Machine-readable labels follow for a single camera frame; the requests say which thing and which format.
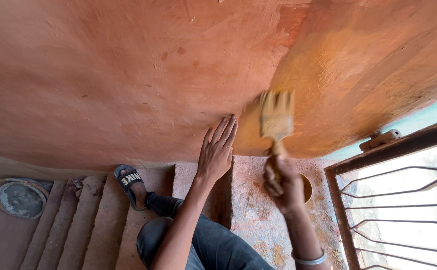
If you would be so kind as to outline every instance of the orange wall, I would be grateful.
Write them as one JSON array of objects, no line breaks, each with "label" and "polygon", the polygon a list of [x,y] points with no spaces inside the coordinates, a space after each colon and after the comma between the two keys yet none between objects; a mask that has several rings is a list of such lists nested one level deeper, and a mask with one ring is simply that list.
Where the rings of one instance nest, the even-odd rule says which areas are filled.
[{"label": "orange wall", "polygon": [[437,1],[0,0],[0,156],[195,161],[229,113],[235,153],[261,155],[253,101],[269,88],[297,91],[297,158],[430,104]]}]

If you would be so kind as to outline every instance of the metal window bars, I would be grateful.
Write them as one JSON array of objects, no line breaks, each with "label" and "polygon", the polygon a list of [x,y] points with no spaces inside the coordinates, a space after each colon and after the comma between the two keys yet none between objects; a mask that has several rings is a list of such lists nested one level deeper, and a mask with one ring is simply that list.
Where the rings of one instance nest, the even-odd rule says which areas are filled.
[{"label": "metal window bars", "polygon": [[354,199],[364,199],[364,198],[377,198],[383,196],[390,195],[398,195],[398,194],[408,194],[408,193],[417,193],[422,191],[430,190],[434,187],[437,187],[437,179],[434,179],[431,182],[419,187],[405,191],[397,191],[397,192],[387,192],[387,193],[376,193],[376,194],[367,194],[367,195],[356,195],[353,192],[350,192],[348,189],[352,185],[358,185],[359,182],[364,180],[371,180],[374,177],[378,176],[386,176],[389,174],[393,174],[396,172],[402,172],[404,170],[409,169],[422,169],[422,170],[431,170],[436,171],[435,167],[428,166],[407,166],[399,169],[394,169],[374,175],[370,175],[367,177],[362,177],[359,179],[355,179],[346,184],[343,188],[339,188],[337,183],[341,182],[340,175],[343,175],[348,172],[352,172],[355,170],[359,170],[377,163],[382,163],[394,158],[398,158],[401,156],[405,156],[420,150],[425,150],[430,147],[437,146],[437,124],[426,129],[420,130],[408,136],[405,136],[391,144],[385,144],[379,146],[378,148],[372,149],[366,153],[362,153],[358,156],[352,157],[348,160],[339,162],[330,167],[325,168],[325,174],[327,176],[327,181],[330,187],[330,194],[332,198],[332,202],[335,208],[335,214],[337,216],[338,226],[340,229],[340,234],[342,236],[343,245],[345,248],[345,255],[347,257],[348,266],[352,270],[367,270],[372,268],[382,268],[388,270],[396,270],[395,267],[389,266],[387,264],[373,264],[370,266],[360,267],[359,257],[357,256],[357,252],[367,252],[371,254],[387,256],[391,258],[397,258],[405,261],[410,261],[414,263],[419,263],[422,265],[427,265],[431,267],[437,268],[437,263],[428,262],[426,260],[410,258],[403,255],[390,254],[380,250],[373,250],[363,247],[356,247],[354,244],[354,236],[352,234],[357,234],[363,237],[364,239],[371,241],[373,243],[384,244],[384,245],[392,245],[396,247],[402,247],[407,249],[415,249],[415,250],[424,250],[430,252],[437,252],[437,248],[427,247],[427,246],[419,246],[413,244],[407,244],[402,242],[391,242],[391,241],[383,241],[374,239],[367,234],[366,231],[361,230],[365,224],[370,222],[381,222],[381,223],[403,223],[403,224],[434,224],[437,225],[437,221],[432,220],[401,220],[401,219],[380,219],[380,218],[365,218],[357,224],[351,226],[349,224],[349,217],[347,216],[346,211],[356,210],[376,210],[376,209],[403,209],[403,208],[423,208],[423,207],[437,207],[437,203],[431,204],[411,204],[411,205],[385,205],[385,206],[344,206],[344,201],[342,200],[342,196],[351,197]]}]

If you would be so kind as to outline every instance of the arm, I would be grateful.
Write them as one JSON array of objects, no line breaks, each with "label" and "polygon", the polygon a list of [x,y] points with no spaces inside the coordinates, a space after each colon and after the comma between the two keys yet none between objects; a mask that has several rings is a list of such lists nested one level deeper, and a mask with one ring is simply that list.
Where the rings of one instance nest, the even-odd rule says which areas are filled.
[{"label": "arm", "polygon": [[190,251],[191,239],[205,200],[215,182],[222,177],[232,163],[232,143],[237,132],[236,116],[232,115],[223,131],[227,119],[222,119],[212,140],[207,131],[203,138],[198,160],[197,175],[193,178],[179,212],[168,229],[152,263],[152,270],[185,269]]},{"label": "arm", "polygon": [[[266,167],[263,185],[285,217],[293,255],[301,260],[316,260],[323,255],[323,251],[305,208],[302,177],[295,171],[291,159],[284,156],[270,158],[273,167],[282,174],[282,183],[276,184],[273,169]],[[324,261],[316,265],[296,262],[295,267],[299,270],[325,270],[328,266]]]}]

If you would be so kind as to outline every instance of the window grill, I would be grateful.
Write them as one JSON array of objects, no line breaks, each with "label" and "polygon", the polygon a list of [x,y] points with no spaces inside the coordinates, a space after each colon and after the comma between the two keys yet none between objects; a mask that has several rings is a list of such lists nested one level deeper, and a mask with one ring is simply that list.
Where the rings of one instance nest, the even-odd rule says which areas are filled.
[{"label": "window grill", "polygon": [[437,124],[325,174],[350,269],[437,269]]}]

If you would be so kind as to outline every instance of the silver bangle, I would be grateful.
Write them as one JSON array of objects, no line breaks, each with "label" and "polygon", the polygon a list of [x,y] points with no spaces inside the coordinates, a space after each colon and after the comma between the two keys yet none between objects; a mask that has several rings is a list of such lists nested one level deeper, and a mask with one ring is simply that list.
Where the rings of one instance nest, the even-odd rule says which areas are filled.
[{"label": "silver bangle", "polygon": [[324,249],[322,249],[322,251],[323,251],[323,255],[316,260],[302,260],[299,258],[295,258],[295,256],[293,255],[293,250],[292,250],[292,258],[295,260],[296,263],[301,264],[301,265],[321,264],[327,259],[327,253],[325,252]]}]

